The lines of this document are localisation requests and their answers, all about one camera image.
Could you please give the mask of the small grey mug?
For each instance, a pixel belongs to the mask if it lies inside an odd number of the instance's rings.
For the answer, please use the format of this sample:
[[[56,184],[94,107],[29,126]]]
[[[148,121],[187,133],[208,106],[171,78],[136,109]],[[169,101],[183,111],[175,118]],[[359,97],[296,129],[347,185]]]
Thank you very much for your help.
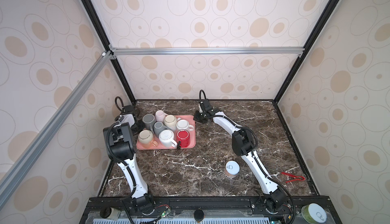
[[[160,133],[163,131],[163,130],[170,130],[169,127],[165,126],[162,122],[160,121],[157,121],[154,126],[153,126],[153,131],[154,131],[154,134],[155,136],[158,138]]]

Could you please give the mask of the white lidded small can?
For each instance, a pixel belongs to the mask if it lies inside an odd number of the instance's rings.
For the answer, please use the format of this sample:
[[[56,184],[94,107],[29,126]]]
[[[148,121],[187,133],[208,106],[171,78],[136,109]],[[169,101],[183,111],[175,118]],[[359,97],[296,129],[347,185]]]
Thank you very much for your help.
[[[228,161],[224,169],[225,175],[229,178],[235,178],[240,172],[240,166],[235,161]]]

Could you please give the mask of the black round knob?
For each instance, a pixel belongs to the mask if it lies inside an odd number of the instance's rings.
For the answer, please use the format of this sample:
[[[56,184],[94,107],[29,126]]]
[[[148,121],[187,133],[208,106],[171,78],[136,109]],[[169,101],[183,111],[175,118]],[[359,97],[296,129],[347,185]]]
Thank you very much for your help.
[[[202,209],[197,209],[194,211],[194,220],[197,223],[200,223],[205,218],[205,214]]]

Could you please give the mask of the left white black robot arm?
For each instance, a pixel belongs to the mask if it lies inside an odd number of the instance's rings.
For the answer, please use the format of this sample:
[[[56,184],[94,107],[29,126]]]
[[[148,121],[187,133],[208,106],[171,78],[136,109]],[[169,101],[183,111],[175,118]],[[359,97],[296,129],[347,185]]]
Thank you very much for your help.
[[[155,202],[137,165],[137,140],[134,136],[145,129],[145,124],[137,119],[133,105],[125,106],[119,96],[114,102],[120,115],[111,126],[103,129],[107,154],[121,168],[131,189],[131,193],[123,198],[123,203],[132,204],[135,211],[150,215],[154,212]]]

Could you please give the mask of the beige mug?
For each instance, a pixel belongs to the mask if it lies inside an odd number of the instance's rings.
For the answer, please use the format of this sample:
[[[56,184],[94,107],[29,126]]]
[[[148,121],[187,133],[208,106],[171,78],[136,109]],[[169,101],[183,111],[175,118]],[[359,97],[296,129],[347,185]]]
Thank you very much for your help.
[[[138,141],[144,148],[153,148],[158,146],[158,142],[154,139],[154,133],[150,130],[142,130],[139,133]]]

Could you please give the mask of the red handled tool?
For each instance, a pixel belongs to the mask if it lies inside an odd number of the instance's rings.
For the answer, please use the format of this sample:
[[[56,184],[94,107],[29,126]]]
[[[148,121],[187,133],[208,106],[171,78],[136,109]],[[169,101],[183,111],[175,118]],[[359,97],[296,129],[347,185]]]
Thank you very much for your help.
[[[287,176],[288,180],[285,183],[294,182],[294,181],[305,181],[306,178],[304,176],[296,176],[287,172],[281,172],[282,175]]]

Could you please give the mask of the pale pink mug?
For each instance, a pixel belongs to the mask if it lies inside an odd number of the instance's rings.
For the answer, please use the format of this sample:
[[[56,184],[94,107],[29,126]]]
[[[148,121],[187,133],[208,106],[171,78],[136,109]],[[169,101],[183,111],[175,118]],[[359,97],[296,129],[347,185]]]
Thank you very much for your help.
[[[167,116],[167,114],[162,111],[162,110],[158,110],[156,113],[155,113],[155,119],[156,121],[159,121],[159,122],[164,122],[165,120],[165,117]]]

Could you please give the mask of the white ribbed mug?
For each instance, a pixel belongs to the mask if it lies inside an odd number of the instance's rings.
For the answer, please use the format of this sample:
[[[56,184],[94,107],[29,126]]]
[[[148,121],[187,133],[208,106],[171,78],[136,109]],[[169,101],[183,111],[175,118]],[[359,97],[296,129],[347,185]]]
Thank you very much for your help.
[[[159,135],[159,140],[165,148],[177,148],[177,142],[174,139],[174,132],[172,130],[163,130]]]

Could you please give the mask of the white mug red inside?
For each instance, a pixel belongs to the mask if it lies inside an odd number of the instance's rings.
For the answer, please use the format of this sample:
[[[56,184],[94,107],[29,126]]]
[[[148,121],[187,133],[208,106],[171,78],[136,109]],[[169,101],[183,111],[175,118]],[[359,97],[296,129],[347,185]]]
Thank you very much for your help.
[[[195,127],[186,119],[179,119],[176,124],[177,130],[194,131]]]

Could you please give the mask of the pink plastic tray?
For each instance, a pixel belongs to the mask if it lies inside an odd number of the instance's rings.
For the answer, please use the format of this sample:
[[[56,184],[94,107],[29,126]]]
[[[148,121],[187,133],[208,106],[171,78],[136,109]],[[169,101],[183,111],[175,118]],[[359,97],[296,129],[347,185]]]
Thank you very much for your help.
[[[151,121],[150,127],[138,136],[138,150],[193,148],[196,145],[195,121],[192,115],[179,115],[174,119],[168,115],[160,122],[152,114],[145,118]]]

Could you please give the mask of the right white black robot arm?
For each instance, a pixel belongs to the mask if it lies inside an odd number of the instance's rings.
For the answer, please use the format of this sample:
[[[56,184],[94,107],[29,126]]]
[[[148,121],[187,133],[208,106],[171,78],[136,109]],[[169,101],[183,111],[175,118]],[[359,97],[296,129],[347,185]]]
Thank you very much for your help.
[[[268,173],[257,153],[259,140],[254,131],[246,126],[241,126],[227,117],[219,108],[214,108],[203,90],[199,92],[199,110],[195,112],[194,120],[200,123],[214,122],[222,127],[232,137],[233,152],[241,157],[250,167],[258,180],[265,200],[266,210],[270,214],[279,212],[284,205],[290,203],[293,222],[296,215],[296,207],[289,191]]]

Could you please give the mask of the diagonal aluminium rail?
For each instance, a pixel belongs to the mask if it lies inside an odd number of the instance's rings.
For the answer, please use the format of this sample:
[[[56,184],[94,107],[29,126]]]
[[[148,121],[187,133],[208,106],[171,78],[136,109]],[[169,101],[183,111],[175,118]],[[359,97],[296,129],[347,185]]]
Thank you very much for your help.
[[[105,64],[112,58],[112,51],[105,51],[95,64],[91,67],[88,73],[78,83],[75,89],[66,98],[61,107],[48,121],[44,128],[38,133],[30,146],[25,150],[18,161],[11,167],[10,171],[1,181],[1,208],[5,206],[12,194],[18,188],[20,183],[25,178],[26,174],[32,168],[34,163],[40,157],[48,143],[52,140],[64,121],[74,110],[81,97],[91,86],[97,75],[103,69]]]

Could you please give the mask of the horizontal aluminium rail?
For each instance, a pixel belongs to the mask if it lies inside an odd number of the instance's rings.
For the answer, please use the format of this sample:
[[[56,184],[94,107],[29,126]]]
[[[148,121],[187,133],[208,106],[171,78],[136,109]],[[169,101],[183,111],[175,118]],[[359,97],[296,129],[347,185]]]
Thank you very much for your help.
[[[302,54],[305,48],[282,47],[208,47],[208,48],[112,48],[104,55],[237,55],[237,54]]]

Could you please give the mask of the cream speckled mug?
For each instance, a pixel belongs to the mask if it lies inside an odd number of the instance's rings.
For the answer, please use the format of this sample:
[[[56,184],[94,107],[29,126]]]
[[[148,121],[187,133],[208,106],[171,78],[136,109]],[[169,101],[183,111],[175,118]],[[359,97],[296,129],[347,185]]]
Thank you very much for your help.
[[[174,115],[167,115],[164,118],[164,125],[175,132],[177,130],[177,117]]]

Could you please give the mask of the black base frame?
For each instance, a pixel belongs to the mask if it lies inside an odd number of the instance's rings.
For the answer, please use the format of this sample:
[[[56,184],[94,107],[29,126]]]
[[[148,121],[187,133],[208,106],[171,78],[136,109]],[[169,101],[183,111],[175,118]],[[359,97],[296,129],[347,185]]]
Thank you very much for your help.
[[[122,197],[93,197],[90,198],[87,206],[84,210],[81,224],[85,224],[88,215],[91,212],[97,212],[104,207],[114,207],[119,210],[128,208],[130,214],[136,216],[142,216],[143,214],[133,205],[127,201],[125,205],[122,204]],[[315,203],[323,207],[325,210],[330,211],[330,217],[333,218],[335,223],[341,224],[342,221],[333,206],[333,203],[328,196],[293,196],[293,205],[288,207],[285,204],[277,214],[270,214],[266,210],[266,206],[261,202],[260,197],[155,197],[155,209],[156,211],[152,216],[157,216],[157,213],[161,212],[165,205],[168,205],[172,212],[180,214],[185,210],[243,210],[249,214],[260,214],[265,217],[280,218],[283,215],[289,214],[293,207],[296,211],[301,211],[302,207],[311,203]]]

